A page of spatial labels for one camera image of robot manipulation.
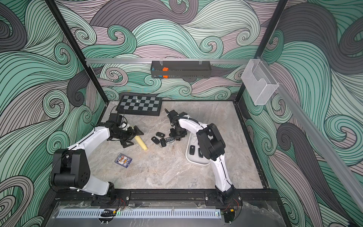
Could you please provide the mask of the aluminium rail back wall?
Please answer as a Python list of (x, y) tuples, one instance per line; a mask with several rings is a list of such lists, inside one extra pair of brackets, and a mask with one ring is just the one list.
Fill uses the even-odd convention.
[(208, 61), (211, 64), (228, 64), (228, 65), (241, 65), (247, 64), (250, 59), (157, 59), (157, 58), (86, 58), (87, 64), (151, 64), (152, 61), (158, 61), (161, 64), (164, 61)]

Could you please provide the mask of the silver BMW key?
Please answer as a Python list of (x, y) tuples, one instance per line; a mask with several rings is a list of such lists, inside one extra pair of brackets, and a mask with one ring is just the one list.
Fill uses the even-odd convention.
[(175, 139), (173, 137), (168, 137), (168, 138), (165, 138), (165, 141), (166, 141), (166, 143), (172, 143), (175, 141)]

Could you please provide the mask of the clear acrylic wall holder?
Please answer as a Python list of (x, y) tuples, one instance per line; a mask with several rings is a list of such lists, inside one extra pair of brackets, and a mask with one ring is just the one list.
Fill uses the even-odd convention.
[(265, 105), (279, 87), (269, 65), (261, 59), (250, 59), (241, 79), (256, 106)]

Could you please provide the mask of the yellow plastic cylinder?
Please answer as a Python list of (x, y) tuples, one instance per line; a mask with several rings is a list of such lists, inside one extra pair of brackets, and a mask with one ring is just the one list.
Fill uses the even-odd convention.
[(148, 147), (146, 146), (146, 144), (144, 143), (144, 141), (141, 139), (140, 136), (135, 136), (134, 139), (136, 140), (136, 142), (139, 144), (139, 146), (144, 150), (148, 150)]

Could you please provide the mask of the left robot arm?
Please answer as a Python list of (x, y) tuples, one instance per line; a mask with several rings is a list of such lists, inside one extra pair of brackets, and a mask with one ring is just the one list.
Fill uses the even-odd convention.
[(111, 195), (113, 184), (91, 174), (88, 157), (105, 141), (119, 141), (123, 148), (127, 148), (134, 144), (132, 139), (143, 134), (137, 126), (125, 129), (121, 123), (115, 121), (98, 123), (80, 141), (55, 151), (50, 186), (72, 188), (100, 196)]

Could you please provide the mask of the black wall shelf tray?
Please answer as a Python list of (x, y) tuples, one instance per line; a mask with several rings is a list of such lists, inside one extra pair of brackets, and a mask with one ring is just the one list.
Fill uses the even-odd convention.
[(150, 72), (156, 79), (203, 79), (211, 76), (212, 68), (208, 61), (152, 61)]

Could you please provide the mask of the blue playing card box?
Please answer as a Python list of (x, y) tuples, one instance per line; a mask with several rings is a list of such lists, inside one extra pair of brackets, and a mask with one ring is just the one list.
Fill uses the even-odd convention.
[(120, 153), (114, 162), (124, 168), (128, 168), (132, 162), (132, 158)]

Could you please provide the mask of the black VW key top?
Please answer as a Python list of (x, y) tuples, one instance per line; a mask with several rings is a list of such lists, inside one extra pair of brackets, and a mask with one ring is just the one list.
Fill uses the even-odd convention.
[(159, 138), (164, 138), (165, 137), (165, 134), (162, 133), (162, 132), (157, 132), (156, 133), (156, 136), (159, 137)]

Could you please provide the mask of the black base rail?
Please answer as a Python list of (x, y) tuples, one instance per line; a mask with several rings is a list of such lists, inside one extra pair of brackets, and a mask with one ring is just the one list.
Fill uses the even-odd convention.
[(216, 189), (116, 189), (113, 195), (91, 195), (76, 190), (62, 190), (56, 201), (90, 201), (95, 206), (132, 206), (143, 202), (194, 202), (206, 206), (241, 206), (244, 201), (279, 201), (272, 189), (235, 189), (233, 195), (222, 199)]

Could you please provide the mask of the black flip key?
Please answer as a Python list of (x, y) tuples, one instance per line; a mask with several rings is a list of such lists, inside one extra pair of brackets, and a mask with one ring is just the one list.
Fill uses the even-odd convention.
[(160, 139), (160, 145), (161, 145), (161, 147), (166, 147), (166, 140), (165, 140), (165, 138), (161, 138)]

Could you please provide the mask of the white plastic storage box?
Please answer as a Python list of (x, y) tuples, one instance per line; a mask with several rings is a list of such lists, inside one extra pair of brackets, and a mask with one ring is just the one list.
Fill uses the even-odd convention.
[[(189, 149), (190, 149), (190, 146), (191, 145), (194, 145), (195, 146), (195, 154), (194, 156), (191, 156), (189, 154)], [(188, 145), (187, 145), (187, 149), (186, 149), (186, 153), (185, 153), (185, 157), (186, 159), (192, 163), (192, 164), (195, 164), (195, 165), (199, 165), (199, 166), (208, 166), (210, 164), (209, 160), (206, 159), (203, 155), (203, 158), (200, 158), (198, 156), (198, 148), (199, 147), (199, 143), (198, 143), (198, 139), (197, 139), (197, 136), (195, 134), (190, 134), (189, 136), (189, 140), (188, 140)]]

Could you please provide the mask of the black VW key large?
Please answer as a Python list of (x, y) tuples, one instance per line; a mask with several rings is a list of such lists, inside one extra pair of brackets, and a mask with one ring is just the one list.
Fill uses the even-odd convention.
[(160, 140), (157, 137), (152, 137), (151, 140), (155, 143), (155, 144), (159, 144)]

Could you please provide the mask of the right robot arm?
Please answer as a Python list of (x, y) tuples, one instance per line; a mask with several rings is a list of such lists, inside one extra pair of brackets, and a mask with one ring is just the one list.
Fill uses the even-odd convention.
[(196, 152), (201, 152), (203, 158), (211, 165), (218, 200), (222, 204), (229, 202), (234, 195), (235, 187), (226, 167), (226, 143), (217, 126), (213, 123), (201, 123), (185, 112), (180, 114), (175, 110), (165, 110), (165, 112), (172, 126), (170, 136), (180, 140), (187, 135), (187, 132), (190, 132), (188, 146), (194, 146)]

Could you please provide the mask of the black grey chessboard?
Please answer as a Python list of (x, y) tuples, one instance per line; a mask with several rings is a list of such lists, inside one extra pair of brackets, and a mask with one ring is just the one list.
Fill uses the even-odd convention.
[(116, 111), (119, 114), (159, 116), (162, 101), (160, 97), (123, 95)]

